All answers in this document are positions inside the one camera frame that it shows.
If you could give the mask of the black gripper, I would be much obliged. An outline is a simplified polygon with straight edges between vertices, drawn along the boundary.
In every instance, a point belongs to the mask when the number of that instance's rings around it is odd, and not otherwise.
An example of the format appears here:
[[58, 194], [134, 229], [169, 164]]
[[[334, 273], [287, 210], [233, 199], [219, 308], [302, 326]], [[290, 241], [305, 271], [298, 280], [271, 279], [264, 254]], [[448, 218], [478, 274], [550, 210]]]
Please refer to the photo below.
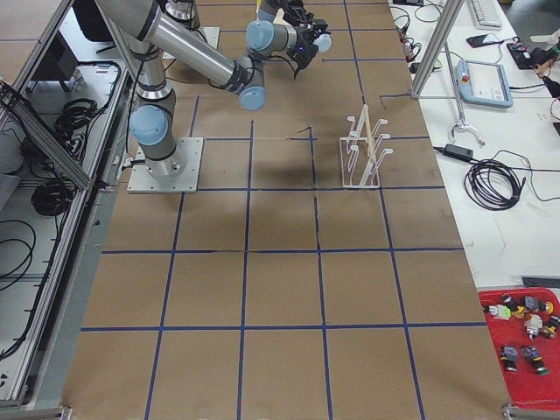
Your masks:
[[315, 18], [314, 14], [307, 11], [302, 3], [284, 3], [283, 20], [294, 27], [307, 31], [327, 32], [327, 22], [324, 19]]
[[309, 28], [295, 27], [296, 41], [291, 47], [291, 59], [296, 62], [297, 70], [306, 69], [319, 51], [314, 41], [322, 34], [318, 26]]

